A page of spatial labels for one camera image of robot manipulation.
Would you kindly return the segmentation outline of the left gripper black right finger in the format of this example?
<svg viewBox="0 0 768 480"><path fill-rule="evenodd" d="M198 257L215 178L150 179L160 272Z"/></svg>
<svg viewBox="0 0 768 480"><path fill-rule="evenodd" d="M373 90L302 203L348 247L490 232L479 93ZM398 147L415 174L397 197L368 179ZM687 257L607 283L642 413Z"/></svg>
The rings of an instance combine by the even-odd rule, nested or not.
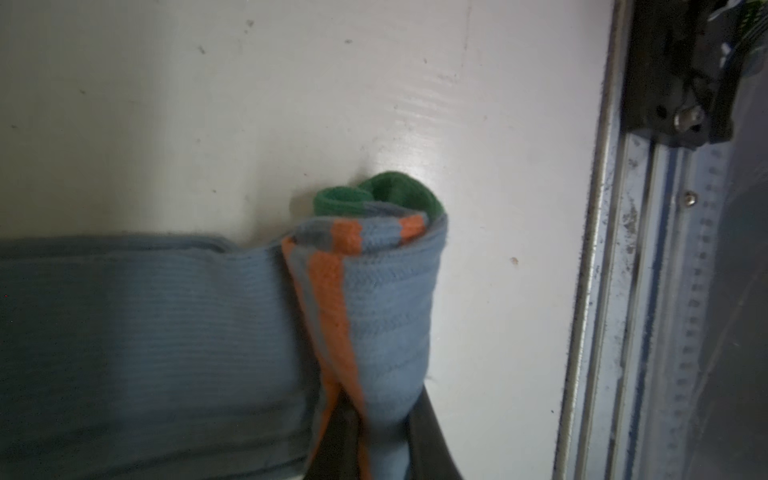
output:
<svg viewBox="0 0 768 480"><path fill-rule="evenodd" d="M440 428L426 388L407 417L408 479L462 480Z"/></svg>

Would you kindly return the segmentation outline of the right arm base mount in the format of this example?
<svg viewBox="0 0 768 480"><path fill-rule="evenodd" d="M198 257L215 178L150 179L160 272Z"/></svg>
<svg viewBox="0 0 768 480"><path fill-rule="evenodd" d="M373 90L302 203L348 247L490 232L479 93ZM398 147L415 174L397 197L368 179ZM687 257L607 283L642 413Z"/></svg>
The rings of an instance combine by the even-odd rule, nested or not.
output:
<svg viewBox="0 0 768 480"><path fill-rule="evenodd" d="M729 141L742 71L744 1L637 1L625 74L626 132L669 147Z"/></svg>

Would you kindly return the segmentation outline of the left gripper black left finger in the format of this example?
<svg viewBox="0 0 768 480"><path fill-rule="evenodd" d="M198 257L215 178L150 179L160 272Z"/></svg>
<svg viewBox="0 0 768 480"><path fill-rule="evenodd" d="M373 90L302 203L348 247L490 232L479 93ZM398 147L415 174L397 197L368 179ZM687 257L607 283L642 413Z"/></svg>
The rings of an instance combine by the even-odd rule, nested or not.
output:
<svg viewBox="0 0 768 480"><path fill-rule="evenodd" d="M303 479L358 480L359 433L360 416L342 392Z"/></svg>

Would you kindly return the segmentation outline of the blue orange striped sock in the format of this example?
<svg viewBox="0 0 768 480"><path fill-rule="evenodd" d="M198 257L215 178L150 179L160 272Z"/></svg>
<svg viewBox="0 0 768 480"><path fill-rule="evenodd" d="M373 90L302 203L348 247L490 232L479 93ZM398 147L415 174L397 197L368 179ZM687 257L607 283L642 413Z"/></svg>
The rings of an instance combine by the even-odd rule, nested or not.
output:
<svg viewBox="0 0 768 480"><path fill-rule="evenodd" d="M250 249L3 241L2 477L304 477L345 392L359 479L408 479L447 227L426 186L386 172Z"/></svg>

